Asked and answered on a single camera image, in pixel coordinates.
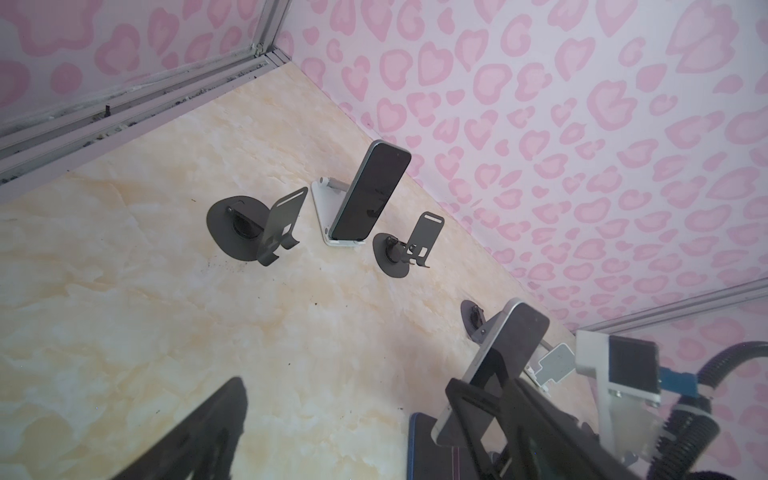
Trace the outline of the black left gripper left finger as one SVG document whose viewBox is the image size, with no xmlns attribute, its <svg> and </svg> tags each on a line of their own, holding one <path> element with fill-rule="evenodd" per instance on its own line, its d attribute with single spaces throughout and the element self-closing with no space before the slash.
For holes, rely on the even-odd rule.
<svg viewBox="0 0 768 480">
<path fill-rule="evenodd" d="M 248 399 L 240 377 L 225 382 L 117 479 L 229 479 Z"/>
</svg>

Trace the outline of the blue-edged smartphone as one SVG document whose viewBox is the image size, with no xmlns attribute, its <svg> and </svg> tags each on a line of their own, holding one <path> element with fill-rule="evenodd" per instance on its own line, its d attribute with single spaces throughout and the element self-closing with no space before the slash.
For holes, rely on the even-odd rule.
<svg viewBox="0 0 768 480">
<path fill-rule="evenodd" d="M 409 419 L 407 480 L 477 479 L 469 451 L 437 445 L 431 438 L 436 419 L 414 413 Z"/>
</svg>

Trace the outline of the dark round front phone stand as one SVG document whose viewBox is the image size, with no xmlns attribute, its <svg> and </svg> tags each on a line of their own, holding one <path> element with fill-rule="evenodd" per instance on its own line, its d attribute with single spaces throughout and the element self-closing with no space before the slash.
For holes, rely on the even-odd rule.
<svg viewBox="0 0 768 480">
<path fill-rule="evenodd" d="M 279 247 L 290 250 L 299 244 L 293 231 L 307 195 L 308 188 L 302 187 L 272 207 L 244 195 L 225 198 L 210 207 L 206 226 L 228 256 L 268 267 L 279 258 Z"/>
</svg>

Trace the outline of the green-edged smartphone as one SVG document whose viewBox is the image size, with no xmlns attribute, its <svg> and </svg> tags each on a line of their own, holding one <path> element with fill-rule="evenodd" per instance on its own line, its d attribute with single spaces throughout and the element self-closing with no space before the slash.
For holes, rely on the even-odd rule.
<svg viewBox="0 0 768 480">
<path fill-rule="evenodd" d="M 329 230 L 334 241 L 367 239 L 404 176 L 412 154 L 384 140 L 373 141 L 345 193 Z"/>
</svg>

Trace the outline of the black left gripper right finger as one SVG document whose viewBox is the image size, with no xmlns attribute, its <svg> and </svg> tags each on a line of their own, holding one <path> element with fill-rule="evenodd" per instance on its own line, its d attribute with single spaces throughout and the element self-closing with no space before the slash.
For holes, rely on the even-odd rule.
<svg viewBox="0 0 768 480">
<path fill-rule="evenodd" d="M 521 379 L 506 384 L 499 423 L 510 453 L 506 479 L 636 477 L 568 414 Z"/>
</svg>

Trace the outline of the silver smartphone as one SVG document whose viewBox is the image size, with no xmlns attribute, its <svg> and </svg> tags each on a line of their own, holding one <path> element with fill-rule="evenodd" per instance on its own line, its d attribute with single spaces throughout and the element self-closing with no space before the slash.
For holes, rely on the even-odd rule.
<svg viewBox="0 0 768 480">
<path fill-rule="evenodd" d="M 471 339 L 480 346 L 462 381 L 500 397 L 509 379 L 518 378 L 543 340 L 550 319 L 524 301 L 513 298 L 504 308 L 474 331 Z M 470 406 L 470 431 L 485 434 L 493 417 Z M 459 418 L 450 404 L 443 410 L 431 432 L 439 446 L 466 447 Z"/>
</svg>

